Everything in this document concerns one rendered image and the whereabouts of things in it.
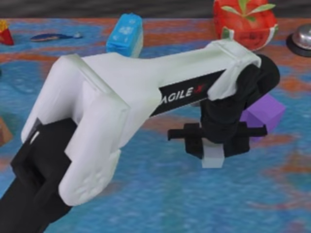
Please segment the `purple cube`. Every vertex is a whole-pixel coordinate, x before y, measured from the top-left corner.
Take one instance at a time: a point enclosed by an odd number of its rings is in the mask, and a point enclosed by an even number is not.
[[[246,121],[250,128],[266,125],[270,133],[277,127],[284,112],[285,106],[266,94],[242,113],[240,121]],[[251,137],[250,140],[255,142],[260,140],[260,137]]]

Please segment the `wooden block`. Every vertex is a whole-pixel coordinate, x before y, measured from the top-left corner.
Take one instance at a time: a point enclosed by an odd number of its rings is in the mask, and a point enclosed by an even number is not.
[[[6,126],[2,117],[0,117],[0,147],[13,139],[13,135]]]

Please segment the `gray wall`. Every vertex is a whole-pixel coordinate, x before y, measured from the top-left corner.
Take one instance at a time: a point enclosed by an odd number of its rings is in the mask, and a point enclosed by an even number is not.
[[[0,0],[0,17],[211,17],[213,0]],[[310,17],[311,0],[270,0],[278,17]]]

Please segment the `blue box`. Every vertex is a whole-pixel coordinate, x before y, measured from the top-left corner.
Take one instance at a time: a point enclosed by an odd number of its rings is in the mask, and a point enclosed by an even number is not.
[[[138,57],[143,44],[142,18],[123,14],[106,42],[106,52],[117,52],[127,57]]]

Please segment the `painted table surface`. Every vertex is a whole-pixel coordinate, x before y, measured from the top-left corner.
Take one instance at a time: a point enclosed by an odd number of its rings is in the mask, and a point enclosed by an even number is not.
[[[279,66],[272,95],[287,106],[275,132],[223,169],[202,169],[166,131],[197,121],[184,107],[144,124],[124,148],[113,182],[76,207],[48,233],[311,233],[311,67],[291,54],[285,38],[311,19],[280,19],[277,37],[261,53]],[[58,56],[105,51],[116,19],[11,19],[16,45],[0,46],[0,116],[14,139],[0,148],[0,192],[13,179],[9,161],[20,132]],[[81,32],[83,39],[30,42],[38,33]],[[202,48],[215,39],[206,19],[146,19],[142,58]]]

